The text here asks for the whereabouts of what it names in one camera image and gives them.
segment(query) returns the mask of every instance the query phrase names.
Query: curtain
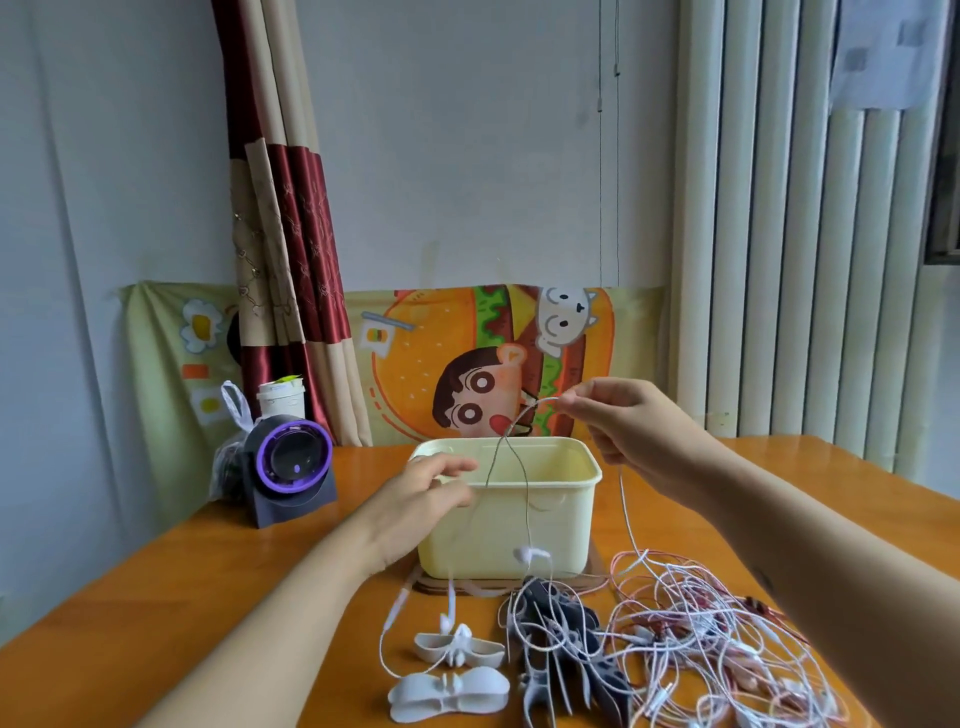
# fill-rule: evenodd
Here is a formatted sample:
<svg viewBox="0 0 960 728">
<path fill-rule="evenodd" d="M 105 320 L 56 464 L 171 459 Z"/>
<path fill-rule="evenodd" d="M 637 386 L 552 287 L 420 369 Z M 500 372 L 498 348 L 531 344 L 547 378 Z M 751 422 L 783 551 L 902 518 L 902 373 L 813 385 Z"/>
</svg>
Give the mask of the curtain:
<svg viewBox="0 0 960 728">
<path fill-rule="evenodd" d="M 300 375 L 306 415 L 370 445 L 295 0 L 212 0 L 224 57 L 244 392 Z"/>
</svg>

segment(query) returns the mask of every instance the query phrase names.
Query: cartoon cat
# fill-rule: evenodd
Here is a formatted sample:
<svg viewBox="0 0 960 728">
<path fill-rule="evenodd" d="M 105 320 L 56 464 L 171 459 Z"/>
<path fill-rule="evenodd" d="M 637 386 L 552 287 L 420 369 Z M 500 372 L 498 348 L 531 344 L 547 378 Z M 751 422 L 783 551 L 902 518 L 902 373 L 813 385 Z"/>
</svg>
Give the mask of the cartoon cat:
<svg viewBox="0 0 960 728">
<path fill-rule="evenodd" d="M 586 288 L 542 288 L 537 300 L 537 348 L 559 358 L 564 347 L 597 323 L 590 315 L 596 295 Z"/>
</svg>

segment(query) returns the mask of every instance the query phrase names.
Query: yellow plastic box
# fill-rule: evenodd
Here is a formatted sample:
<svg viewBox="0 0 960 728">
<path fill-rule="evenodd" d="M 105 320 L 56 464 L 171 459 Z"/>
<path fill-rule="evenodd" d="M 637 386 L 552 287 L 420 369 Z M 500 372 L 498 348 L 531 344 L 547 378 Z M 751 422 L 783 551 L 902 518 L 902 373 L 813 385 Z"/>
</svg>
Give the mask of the yellow plastic box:
<svg viewBox="0 0 960 728">
<path fill-rule="evenodd" d="M 491 473 L 497 440 L 431 440 L 414 450 L 412 457 L 452 452 L 480 464 L 464 475 L 477 490 L 472 505 L 448 513 L 420 544 L 423 570 L 437 579 L 549 576 L 548 560 L 535 558 L 528 571 L 514 556 L 515 549 L 532 545 L 551 554 L 555 578 L 582 573 L 589 550 L 593 489 L 603 476 L 593 454 L 571 438 L 512 437 L 513 451 L 504 441 Z M 485 488 L 488 473 L 490 484 Z"/>
</svg>

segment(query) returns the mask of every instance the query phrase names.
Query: plastic bag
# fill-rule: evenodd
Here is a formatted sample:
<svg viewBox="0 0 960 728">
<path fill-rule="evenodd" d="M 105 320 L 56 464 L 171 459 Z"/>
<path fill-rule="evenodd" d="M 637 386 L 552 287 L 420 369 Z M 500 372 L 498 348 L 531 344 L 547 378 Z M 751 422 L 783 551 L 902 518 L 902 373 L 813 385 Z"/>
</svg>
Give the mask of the plastic bag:
<svg viewBox="0 0 960 728">
<path fill-rule="evenodd" d="M 243 498 L 243 446 L 256 423 L 247 398 L 236 384 L 229 379 L 225 381 L 220 387 L 220 395 L 240 431 L 227 439 L 213 455 L 209 499 L 240 500 Z"/>
</svg>

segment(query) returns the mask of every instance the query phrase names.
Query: hand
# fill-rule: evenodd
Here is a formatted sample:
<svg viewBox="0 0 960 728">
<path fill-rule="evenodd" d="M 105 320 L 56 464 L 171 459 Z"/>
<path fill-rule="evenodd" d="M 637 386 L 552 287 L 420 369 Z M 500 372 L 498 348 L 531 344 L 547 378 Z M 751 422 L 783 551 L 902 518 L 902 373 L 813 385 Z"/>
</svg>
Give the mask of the hand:
<svg viewBox="0 0 960 728">
<path fill-rule="evenodd" d="M 557 410 L 588 426 L 607 463 L 632 468 L 694 510 L 704 486 L 737 459 L 649 381 L 592 379 L 565 392 Z"/>
<path fill-rule="evenodd" d="M 369 546 L 367 574 L 406 556 L 450 509 L 471 503 L 473 489 L 467 483 L 455 479 L 442 484 L 438 475 L 456 477 L 476 469 L 475 460 L 460 455 L 417 457 L 380 486 L 348 521 Z"/>
</svg>

